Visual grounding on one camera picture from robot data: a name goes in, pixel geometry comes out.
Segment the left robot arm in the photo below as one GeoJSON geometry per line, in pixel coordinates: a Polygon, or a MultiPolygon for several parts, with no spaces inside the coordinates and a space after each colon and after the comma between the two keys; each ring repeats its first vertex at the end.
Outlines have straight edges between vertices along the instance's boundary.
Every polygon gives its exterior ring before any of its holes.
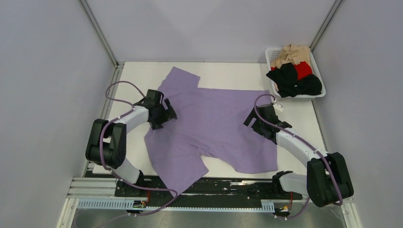
{"type": "Polygon", "coordinates": [[[126,158],[127,134],[143,123],[149,123],[152,130],[162,129],[171,119],[177,119],[177,114],[169,99],[149,89],[128,112],[110,120],[94,120],[85,157],[125,183],[132,195],[141,196],[146,184],[140,180],[143,173],[126,158]]]}

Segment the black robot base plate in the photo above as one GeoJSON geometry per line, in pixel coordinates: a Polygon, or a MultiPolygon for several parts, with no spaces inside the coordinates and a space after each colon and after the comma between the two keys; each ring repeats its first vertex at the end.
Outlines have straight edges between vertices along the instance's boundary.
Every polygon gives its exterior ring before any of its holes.
{"type": "MultiPolygon", "coordinates": [[[[145,198],[147,206],[162,206],[173,199],[159,176],[146,175],[140,178],[140,190],[121,181],[116,181],[114,196],[145,198]]],[[[270,179],[207,178],[203,177],[180,194],[171,204],[183,207],[236,207],[258,208],[262,200],[289,203],[301,200],[298,193],[280,191],[270,179]]]]}

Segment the purple t shirt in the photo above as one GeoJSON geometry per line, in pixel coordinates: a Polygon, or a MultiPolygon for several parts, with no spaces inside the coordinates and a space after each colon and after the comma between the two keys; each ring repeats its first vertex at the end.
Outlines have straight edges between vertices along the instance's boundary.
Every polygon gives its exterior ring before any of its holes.
{"type": "Polygon", "coordinates": [[[177,118],[149,130],[144,141],[166,187],[183,193],[203,177],[208,168],[202,156],[220,159],[240,173],[276,171],[277,146],[244,125],[262,91],[200,88],[199,80],[173,67],[158,87],[177,118]]]}

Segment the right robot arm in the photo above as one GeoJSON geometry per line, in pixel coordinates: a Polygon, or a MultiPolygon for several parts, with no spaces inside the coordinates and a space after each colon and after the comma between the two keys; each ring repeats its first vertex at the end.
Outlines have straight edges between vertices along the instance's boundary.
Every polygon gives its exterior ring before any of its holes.
{"type": "Polygon", "coordinates": [[[292,125],[279,120],[273,104],[255,106],[244,125],[287,150],[307,170],[305,175],[293,171],[277,172],[271,185],[275,197],[281,199],[294,192],[309,197],[321,208],[329,204],[340,204],[353,196],[354,187],[343,155],[314,147],[299,136],[292,125]]]}

